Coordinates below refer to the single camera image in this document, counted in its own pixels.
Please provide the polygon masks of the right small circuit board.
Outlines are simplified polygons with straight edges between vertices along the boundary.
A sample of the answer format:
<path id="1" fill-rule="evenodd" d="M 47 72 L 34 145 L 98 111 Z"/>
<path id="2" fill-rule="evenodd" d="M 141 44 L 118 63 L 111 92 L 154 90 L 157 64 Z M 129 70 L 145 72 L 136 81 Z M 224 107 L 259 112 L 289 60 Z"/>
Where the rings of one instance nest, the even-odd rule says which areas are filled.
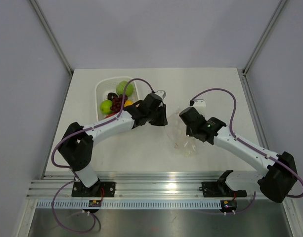
<path id="1" fill-rule="evenodd" d="M 237 209 L 237 201 L 236 200 L 222 200 L 221 208 L 223 211 L 230 211 Z"/>

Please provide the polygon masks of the red dragon fruit toy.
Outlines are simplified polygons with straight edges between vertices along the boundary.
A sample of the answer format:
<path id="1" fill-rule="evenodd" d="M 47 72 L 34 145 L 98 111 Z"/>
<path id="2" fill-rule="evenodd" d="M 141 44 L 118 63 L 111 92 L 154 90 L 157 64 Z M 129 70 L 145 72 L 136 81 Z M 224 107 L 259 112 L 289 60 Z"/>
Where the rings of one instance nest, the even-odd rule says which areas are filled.
<path id="1" fill-rule="evenodd" d="M 111 114 L 109 114 L 109 115 L 107 115 L 104 119 L 107 119 L 107 118 L 110 118 L 110 117 L 112 117 L 112 116 L 115 116 L 117 113 L 111 113 Z"/>

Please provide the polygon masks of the left small circuit board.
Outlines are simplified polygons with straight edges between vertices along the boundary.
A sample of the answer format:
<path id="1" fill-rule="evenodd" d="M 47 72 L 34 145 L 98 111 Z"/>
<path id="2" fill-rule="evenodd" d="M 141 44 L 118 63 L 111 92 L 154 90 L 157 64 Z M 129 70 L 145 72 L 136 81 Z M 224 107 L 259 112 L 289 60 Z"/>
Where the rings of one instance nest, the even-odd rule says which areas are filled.
<path id="1" fill-rule="evenodd" d="M 101 207 L 102 201 L 101 200 L 89 200 L 89 207 Z"/>

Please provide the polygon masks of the small circuit board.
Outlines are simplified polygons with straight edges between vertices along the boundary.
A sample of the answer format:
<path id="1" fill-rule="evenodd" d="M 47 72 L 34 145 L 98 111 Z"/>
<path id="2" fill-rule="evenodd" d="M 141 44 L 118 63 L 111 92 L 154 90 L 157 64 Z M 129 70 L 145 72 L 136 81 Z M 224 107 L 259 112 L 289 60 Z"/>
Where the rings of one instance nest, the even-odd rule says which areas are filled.
<path id="1" fill-rule="evenodd" d="M 102 201 L 101 200 L 89 200 L 89 207 L 101 207 Z"/>
<path id="2" fill-rule="evenodd" d="M 222 200 L 221 208 L 223 211 L 230 211 L 237 209 L 237 201 L 236 200 Z"/>

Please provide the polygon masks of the green cabbage toy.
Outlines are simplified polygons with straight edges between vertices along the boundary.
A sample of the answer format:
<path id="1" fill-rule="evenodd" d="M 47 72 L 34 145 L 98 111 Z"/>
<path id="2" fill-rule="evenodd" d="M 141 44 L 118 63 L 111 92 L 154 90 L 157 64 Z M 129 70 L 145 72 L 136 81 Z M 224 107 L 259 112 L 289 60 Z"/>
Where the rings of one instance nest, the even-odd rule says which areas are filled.
<path id="1" fill-rule="evenodd" d="M 127 81 L 121 81 L 117 86 L 116 86 L 116 93 L 118 95 L 126 95 L 126 96 L 131 96 L 134 91 L 134 86 L 132 83 L 128 83 Z"/>

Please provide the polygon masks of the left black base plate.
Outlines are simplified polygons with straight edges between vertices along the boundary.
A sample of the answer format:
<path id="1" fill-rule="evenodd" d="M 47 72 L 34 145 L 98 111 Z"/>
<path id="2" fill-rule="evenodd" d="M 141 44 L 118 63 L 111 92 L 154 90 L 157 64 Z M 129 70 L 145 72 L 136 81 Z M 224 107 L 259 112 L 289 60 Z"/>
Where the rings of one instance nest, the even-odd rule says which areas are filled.
<path id="1" fill-rule="evenodd" d="M 116 183 L 115 182 L 103 182 L 93 185 L 87 188 L 82 182 L 75 182 L 72 188 L 72 197 L 77 198 L 100 198 L 107 197 L 113 198 L 115 195 Z"/>

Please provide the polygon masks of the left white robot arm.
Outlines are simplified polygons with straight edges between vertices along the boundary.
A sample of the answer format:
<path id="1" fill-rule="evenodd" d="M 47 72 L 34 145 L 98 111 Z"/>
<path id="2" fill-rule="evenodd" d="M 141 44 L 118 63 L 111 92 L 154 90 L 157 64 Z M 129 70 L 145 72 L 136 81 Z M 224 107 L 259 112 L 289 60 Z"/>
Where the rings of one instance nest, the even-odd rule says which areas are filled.
<path id="1" fill-rule="evenodd" d="M 88 126 L 77 122 L 69 125 L 56 149 L 70 166 L 78 181 L 74 184 L 74 197 L 98 197 L 107 190 L 95 174 L 90 161 L 93 148 L 101 141 L 149 123 L 166 126 L 165 91 L 149 93 L 145 99 L 125 107 L 109 118 Z"/>

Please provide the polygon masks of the right aluminium frame post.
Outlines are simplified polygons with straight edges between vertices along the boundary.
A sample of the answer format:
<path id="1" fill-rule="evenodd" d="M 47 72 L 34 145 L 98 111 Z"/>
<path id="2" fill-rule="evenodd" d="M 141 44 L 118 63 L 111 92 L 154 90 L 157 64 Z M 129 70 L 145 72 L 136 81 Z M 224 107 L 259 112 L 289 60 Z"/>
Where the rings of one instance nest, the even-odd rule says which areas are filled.
<path id="1" fill-rule="evenodd" d="M 289 3 L 289 0 L 280 0 L 278 2 L 278 5 L 276 6 L 274 12 L 272 13 L 260 38 L 258 39 L 257 44 L 254 47 L 247 63 L 245 64 L 244 68 L 242 69 L 242 73 L 244 76 L 246 76 L 248 74 L 249 70 L 252 68 L 255 60 L 257 59 L 258 55 L 262 51 L 267 39 L 270 37 L 271 32 L 274 30 L 276 23 L 278 22 L 282 12 L 284 11 L 284 9 L 288 3 Z"/>

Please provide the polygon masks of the dark red grape bunch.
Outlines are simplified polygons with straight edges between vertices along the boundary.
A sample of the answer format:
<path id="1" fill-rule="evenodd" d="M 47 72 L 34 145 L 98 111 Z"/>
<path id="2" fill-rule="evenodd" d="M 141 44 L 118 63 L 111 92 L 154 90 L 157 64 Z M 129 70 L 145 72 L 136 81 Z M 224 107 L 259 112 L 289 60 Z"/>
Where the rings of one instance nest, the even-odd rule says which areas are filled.
<path id="1" fill-rule="evenodd" d="M 118 113 L 120 111 L 121 106 L 125 103 L 125 101 L 128 99 L 128 97 L 125 95 L 118 95 L 117 99 L 114 99 L 113 105 L 111 107 L 111 110 L 115 113 Z"/>

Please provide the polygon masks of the left aluminium frame post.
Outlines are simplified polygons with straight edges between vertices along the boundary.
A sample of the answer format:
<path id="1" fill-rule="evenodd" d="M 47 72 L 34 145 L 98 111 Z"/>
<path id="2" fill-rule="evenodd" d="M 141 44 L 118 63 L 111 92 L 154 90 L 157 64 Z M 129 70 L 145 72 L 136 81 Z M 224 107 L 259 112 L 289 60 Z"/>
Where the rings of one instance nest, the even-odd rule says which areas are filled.
<path id="1" fill-rule="evenodd" d="M 28 0 L 28 3 L 31 5 L 33 11 L 35 12 L 43 30 L 45 31 L 48 39 L 50 40 L 50 43 L 53 46 L 55 52 L 57 53 L 66 72 L 68 73 L 69 77 L 72 78 L 74 70 L 71 67 L 67 57 L 65 56 L 59 42 L 57 41 L 56 36 L 55 36 L 53 30 L 51 29 L 51 26 L 45 16 L 45 14 L 43 13 L 43 10 L 42 10 L 40 4 L 38 3 L 37 0 Z"/>

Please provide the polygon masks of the clear zip top bag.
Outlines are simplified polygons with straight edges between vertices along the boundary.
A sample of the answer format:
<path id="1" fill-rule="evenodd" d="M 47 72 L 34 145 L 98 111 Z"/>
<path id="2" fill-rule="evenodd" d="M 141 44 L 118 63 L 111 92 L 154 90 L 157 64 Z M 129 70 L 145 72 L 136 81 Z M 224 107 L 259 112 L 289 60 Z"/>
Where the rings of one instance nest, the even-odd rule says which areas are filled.
<path id="1" fill-rule="evenodd" d="M 181 108 L 176 110 L 167 118 L 168 124 L 165 126 L 165 132 L 173 144 L 173 147 L 183 154 L 184 157 L 190 157 L 197 154 L 195 139 L 186 135 L 186 125 L 179 117 Z"/>

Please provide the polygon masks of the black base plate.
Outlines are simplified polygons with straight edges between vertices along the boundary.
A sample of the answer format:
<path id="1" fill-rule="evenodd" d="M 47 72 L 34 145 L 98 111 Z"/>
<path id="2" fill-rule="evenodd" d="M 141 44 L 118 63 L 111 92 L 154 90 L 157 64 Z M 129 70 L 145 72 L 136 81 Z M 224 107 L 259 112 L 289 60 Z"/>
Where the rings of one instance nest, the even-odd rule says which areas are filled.
<path id="1" fill-rule="evenodd" d="M 116 183 L 115 182 L 103 182 L 93 185 L 87 188 L 82 182 L 75 182 L 72 188 L 72 197 L 77 198 L 100 198 L 107 197 L 113 198 L 115 195 Z"/>
<path id="2" fill-rule="evenodd" d="M 245 198 L 247 192 L 245 190 L 233 191 L 225 183 L 218 181 L 202 182 L 198 188 L 205 198 Z"/>

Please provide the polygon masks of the aluminium mounting rail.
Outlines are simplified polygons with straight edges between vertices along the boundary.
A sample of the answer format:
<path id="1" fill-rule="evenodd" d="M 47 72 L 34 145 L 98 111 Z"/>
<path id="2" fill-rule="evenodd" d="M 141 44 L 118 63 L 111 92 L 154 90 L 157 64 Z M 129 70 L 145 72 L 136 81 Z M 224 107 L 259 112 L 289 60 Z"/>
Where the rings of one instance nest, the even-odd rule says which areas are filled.
<path id="1" fill-rule="evenodd" d="M 102 181 L 116 183 L 114 199 L 202 199 L 198 190 L 203 181 L 215 181 L 221 171 L 201 172 L 108 172 L 96 175 Z M 47 171 L 42 179 L 32 180 L 27 199 L 48 199 L 64 184 L 72 181 L 70 171 Z"/>

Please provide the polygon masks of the yellow bell pepper toy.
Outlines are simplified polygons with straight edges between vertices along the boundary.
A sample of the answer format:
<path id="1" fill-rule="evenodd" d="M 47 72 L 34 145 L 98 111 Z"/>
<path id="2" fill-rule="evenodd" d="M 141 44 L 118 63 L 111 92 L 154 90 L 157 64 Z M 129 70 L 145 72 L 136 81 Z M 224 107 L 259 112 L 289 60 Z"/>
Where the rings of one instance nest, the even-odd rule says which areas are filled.
<path id="1" fill-rule="evenodd" d="M 132 101 L 126 100 L 125 103 L 124 103 L 124 107 L 131 106 L 132 104 L 133 104 Z"/>

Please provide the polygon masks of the aluminium frame post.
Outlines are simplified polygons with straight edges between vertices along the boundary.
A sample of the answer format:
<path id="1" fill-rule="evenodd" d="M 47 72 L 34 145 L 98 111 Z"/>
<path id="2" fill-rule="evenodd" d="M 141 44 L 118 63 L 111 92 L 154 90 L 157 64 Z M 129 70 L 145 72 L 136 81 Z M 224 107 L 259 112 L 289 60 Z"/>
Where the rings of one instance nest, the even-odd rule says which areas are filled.
<path id="1" fill-rule="evenodd" d="M 28 0 L 28 3 L 31 5 L 33 11 L 35 12 L 43 30 L 45 31 L 48 39 L 50 40 L 50 43 L 53 46 L 55 52 L 57 53 L 66 72 L 68 73 L 69 77 L 72 78 L 74 70 L 71 67 L 67 57 L 65 56 L 59 42 L 57 41 L 56 36 L 55 36 L 53 30 L 51 29 L 51 26 L 45 16 L 45 14 L 43 13 L 43 10 L 42 10 L 40 4 L 38 3 L 37 0 Z"/>
<path id="2" fill-rule="evenodd" d="M 278 2 L 278 5 L 276 6 L 274 12 L 272 13 L 260 38 L 258 39 L 257 44 L 254 47 L 247 63 L 245 64 L 244 68 L 242 69 L 242 73 L 244 76 L 246 76 L 248 74 L 249 70 L 252 68 L 255 60 L 257 59 L 258 55 L 262 51 L 267 39 L 270 37 L 271 32 L 274 30 L 276 23 L 278 22 L 282 12 L 284 11 L 284 9 L 288 3 L 289 3 L 289 0 L 280 0 Z"/>

